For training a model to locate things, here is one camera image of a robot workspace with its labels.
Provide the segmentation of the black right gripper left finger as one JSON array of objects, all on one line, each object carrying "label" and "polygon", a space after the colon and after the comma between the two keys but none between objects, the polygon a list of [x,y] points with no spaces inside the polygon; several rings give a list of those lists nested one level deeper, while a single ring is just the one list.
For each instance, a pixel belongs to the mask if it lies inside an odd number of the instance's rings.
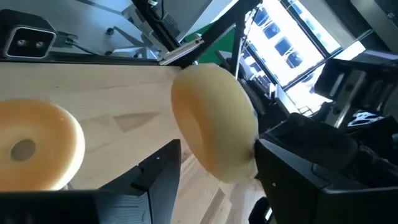
[{"label": "black right gripper left finger", "polygon": [[181,142],[174,139],[100,187],[99,224],[170,224],[180,167]]}]

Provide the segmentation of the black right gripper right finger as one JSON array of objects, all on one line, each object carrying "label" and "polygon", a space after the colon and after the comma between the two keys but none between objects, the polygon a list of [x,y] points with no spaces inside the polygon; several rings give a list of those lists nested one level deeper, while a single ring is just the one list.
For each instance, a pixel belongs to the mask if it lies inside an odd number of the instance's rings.
[{"label": "black right gripper right finger", "polygon": [[362,185],[265,139],[255,157],[278,224],[378,224]]}]

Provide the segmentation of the cream yellow plain donut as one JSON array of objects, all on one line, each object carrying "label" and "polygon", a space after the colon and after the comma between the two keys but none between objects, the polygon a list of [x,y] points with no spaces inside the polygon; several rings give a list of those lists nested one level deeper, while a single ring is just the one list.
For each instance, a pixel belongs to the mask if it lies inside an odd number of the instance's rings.
[{"label": "cream yellow plain donut", "polygon": [[257,174],[257,114],[229,71],[212,63],[184,68],[173,80],[171,105],[182,136],[207,172],[225,183]]}]

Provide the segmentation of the green sprinkled white donut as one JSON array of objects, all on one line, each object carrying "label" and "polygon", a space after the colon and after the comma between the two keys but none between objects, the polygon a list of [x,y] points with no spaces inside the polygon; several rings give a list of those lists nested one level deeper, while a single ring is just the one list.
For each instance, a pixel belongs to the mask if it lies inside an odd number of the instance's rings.
[{"label": "green sprinkled white donut", "polygon": [[60,190],[85,155],[78,121],[52,103],[0,101],[0,192]]}]

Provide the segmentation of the silver frame bracket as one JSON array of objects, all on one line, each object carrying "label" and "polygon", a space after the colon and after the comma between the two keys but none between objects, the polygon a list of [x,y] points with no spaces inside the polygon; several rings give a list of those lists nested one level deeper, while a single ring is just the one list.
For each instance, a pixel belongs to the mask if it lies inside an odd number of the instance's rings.
[{"label": "silver frame bracket", "polygon": [[204,40],[201,37],[198,37],[190,41],[189,43],[184,44],[183,46],[166,53],[163,57],[158,59],[158,63],[159,65],[168,65],[197,49],[202,43],[204,43]]}]

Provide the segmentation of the black table edge frame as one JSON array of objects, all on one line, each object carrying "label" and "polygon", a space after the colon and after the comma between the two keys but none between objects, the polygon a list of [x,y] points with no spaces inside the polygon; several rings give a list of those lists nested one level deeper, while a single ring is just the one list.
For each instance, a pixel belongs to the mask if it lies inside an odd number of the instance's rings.
[{"label": "black table edge frame", "polygon": [[3,62],[160,66],[160,63],[156,59],[113,57],[105,55],[75,54],[66,52],[50,52],[47,57],[42,59],[0,57],[0,63]]}]

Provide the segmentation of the black aluminium frame post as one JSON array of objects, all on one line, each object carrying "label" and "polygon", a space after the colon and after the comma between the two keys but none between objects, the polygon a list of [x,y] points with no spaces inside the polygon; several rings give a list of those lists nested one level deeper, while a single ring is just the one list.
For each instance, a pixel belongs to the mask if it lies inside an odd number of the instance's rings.
[{"label": "black aluminium frame post", "polygon": [[[165,46],[168,52],[171,52],[182,45],[173,37],[169,29],[160,21],[160,17],[150,7],[148,0],[132,0],[132,3],[137,7],[143,18],[148,22],[150,28],[159,38],[161,44]],[[261,0],[238,0],[237,3],[231,7],[224,15],[221,16],[211,27],[200,37],[204,40],[197,49],[189,54],[179,58],[178,60],[168,64],[186,68],[192,65],[198,58],[200,58],[210,47],[219,41],[229,30],[236,26],[244,30],[245,15],[253,10]]]}]

